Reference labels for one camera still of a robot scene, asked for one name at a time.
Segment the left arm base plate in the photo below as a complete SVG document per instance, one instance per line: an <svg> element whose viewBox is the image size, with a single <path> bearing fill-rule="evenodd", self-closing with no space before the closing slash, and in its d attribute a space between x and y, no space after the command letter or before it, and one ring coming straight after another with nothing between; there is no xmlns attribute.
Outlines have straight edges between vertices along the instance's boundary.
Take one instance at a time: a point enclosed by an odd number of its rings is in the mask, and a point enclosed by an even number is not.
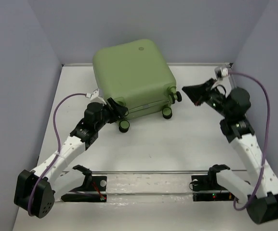
<svg viewBox="0 0 278 231"><path fill-rule="evenodd" d="M80 187L61 196L60 200L73 203L105 203L107 201L106 186L107 176L93 176L92 181L84 180Z"/></svg>

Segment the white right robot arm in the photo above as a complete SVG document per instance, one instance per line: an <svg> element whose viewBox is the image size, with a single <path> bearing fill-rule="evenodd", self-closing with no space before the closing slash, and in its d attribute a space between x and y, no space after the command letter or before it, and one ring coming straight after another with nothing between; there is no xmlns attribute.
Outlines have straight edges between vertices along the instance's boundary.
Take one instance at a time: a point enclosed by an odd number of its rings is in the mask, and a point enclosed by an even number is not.
<svg viewBox="0 0 278 231"><path fill-rule="evenodd" d="M255 132L246 118L251 106L250 95L239 87L225 95L214 86L215 83L215 79L211 78L200 85L184 86L182 90L194 105L206 103L223 116L221 132L244 164L250 181L238 177L225 164L213 165L206 175L192 178L193 190L228 190L234 195L235 203L243 204L254 223L276 220L278 178L264 158Z"/></svg>

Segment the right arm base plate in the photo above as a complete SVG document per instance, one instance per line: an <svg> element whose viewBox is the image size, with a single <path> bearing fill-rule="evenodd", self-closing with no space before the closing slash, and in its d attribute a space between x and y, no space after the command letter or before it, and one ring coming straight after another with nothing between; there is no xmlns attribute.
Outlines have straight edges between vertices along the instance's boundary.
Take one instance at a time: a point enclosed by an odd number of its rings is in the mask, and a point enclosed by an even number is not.
<svg viewBox="0 0 278 231"><path fill-rule="evenodd" d="M193 193L194 202L224 202L234 201L235 196L219 185L207 182L207 175L192 175L189 189Z"/></svg>

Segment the green hard-shell suitcase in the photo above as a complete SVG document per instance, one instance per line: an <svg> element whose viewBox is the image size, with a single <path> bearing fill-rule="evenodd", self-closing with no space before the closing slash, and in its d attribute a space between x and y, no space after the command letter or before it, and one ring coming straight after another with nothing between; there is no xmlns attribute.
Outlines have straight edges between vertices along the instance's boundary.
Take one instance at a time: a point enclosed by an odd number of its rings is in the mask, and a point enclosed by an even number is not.
<svg viewBox="0 0 278 231"><path fill-rule="evenodd" d="M171 105L182 101L173 73L149 39L100 49L93 56L93 71L101 97L128 108L118 120L120 132L129 130L130 120L148 114L161 112L170 119Z"/></svg>

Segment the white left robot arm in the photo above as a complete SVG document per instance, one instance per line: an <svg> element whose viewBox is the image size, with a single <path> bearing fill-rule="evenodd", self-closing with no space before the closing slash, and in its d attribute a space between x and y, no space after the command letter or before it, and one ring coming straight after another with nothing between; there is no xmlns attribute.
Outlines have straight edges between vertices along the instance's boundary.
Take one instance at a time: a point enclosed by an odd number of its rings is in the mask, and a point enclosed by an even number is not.
<svg viewBox="0 0 278 231"><path fill-rule="evenodd" d="M80 154L84 153L98 138L98 132L106 124L122 120L128 108L112 98L105 104L89 103L83 118L64 142L58 142L57 151L32 170L23 170L17 177L14 203L26 210L28 215L43 218L54 205L56 197L73 188L86 190L91 178L80 173L74 182L65 182L62 172Z"/></svg>

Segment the aluminium mounting rail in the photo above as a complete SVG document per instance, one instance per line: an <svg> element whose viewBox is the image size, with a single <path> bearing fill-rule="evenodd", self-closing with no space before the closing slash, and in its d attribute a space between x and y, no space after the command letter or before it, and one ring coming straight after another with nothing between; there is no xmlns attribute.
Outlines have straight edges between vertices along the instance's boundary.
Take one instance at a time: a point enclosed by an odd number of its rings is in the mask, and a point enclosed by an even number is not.
<svg viewBox="0 0 278 231"><path fill-rule="evenodd" d="M208 170L148 170L148 171L92 171L94 175L112 175L112 174L206 174Z"/></svg>

